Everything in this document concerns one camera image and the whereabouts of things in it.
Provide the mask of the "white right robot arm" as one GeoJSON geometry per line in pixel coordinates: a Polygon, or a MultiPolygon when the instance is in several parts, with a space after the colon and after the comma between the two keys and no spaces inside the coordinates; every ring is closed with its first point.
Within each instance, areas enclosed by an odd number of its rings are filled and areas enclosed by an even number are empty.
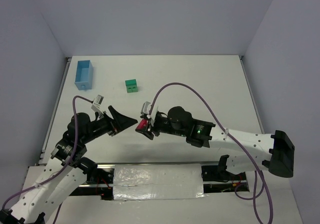
{"type": "Polygon", "coordinates": [[[219,165],[223,171],[240,172],[259,167],[271,174],[291,178],[294,175],[295,146],[287,133],[276,130],[273,134],[255,134],[232,129],[221,129],[212,122],[198,120],[190,112],[176,106],[164,115],[157,111],[150,116],[141,114],[136,132],[152,140],[160,134],[184,137],[197,148],[223,148],[243,151],[244,156],[223,154],[219,165]]]}

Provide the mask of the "blue plastic bin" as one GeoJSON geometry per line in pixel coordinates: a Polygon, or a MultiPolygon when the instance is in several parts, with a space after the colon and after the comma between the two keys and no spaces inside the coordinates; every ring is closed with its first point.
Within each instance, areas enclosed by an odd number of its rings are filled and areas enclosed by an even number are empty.
{"type": "Polygon", "coordinates": [[[90,60],[77,62],[75,85],[78,90],[90,90],[93,84],[93,65],[90,60]]]}

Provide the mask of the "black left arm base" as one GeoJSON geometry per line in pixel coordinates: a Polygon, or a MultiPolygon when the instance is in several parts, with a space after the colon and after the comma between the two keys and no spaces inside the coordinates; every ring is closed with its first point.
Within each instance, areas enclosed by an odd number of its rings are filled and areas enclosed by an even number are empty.
{"type": "Polygon", "coordinates": [[[114,168],[101,168],[98,164],[88,158],[81,158],[76,165],[85,175],[86,184],[113,184],[114,168]]]}

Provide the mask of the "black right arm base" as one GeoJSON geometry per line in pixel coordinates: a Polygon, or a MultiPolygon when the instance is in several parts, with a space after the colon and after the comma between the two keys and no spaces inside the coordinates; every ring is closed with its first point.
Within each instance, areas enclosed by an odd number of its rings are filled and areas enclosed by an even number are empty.
{"type": "Polygon", "coordinates": [[[249,187],[245,172],[233,174],[227,171],[227,160],[230,156],[223,155],[216,164],[201,164],[203,192],[229,193],[235,189],[239,192],[248,192],[249,187]]]}

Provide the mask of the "green rectangular wooden block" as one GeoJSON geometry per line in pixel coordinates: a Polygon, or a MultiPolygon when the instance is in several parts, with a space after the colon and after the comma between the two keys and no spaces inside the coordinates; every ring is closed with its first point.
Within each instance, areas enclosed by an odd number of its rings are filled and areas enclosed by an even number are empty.
{"type": "Polygon", "coordinates": [[[137,85],[137,81],[135,79],[126,80],[125,81],[125,85],[126,86],[136,86],[137,85]]]}

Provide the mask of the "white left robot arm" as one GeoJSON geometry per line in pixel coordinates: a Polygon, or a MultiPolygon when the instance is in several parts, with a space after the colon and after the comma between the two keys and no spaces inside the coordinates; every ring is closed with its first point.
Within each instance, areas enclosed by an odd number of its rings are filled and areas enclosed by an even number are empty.
{"type": "Polygon", "coordinates": [[[72,116],[35,183],[18,193],[21,199],[15,205],[1,209],[2,224],[44,224],[79,185],[97,180],[98,165],[85,157],[86,144],[104,134],[119,134],[137,123],[112,106],[108,109],[111,116],[96,110],[93,121],[83,112],[72,116]]]}

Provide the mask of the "green arched hospital block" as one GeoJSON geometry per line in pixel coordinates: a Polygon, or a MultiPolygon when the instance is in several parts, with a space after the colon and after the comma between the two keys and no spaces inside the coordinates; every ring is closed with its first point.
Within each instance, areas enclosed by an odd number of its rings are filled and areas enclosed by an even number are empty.
{"type": "Polygon", "coordinates": [[[136,84],[134,85],[127,85],[126,86],[126,91],[127,93],[135,93],[135,92],[138,92],[138,87],[136,84]]]}

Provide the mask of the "red triangular wooden block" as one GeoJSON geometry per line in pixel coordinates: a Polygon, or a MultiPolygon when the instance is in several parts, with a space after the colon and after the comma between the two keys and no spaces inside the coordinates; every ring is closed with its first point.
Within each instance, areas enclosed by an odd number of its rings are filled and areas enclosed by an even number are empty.
{"type": "Polygon", "coordinates": [[[141,122],[137,126],[137,130],[143,130],[148,127],[148,124],[142,124],[141,122]]]}

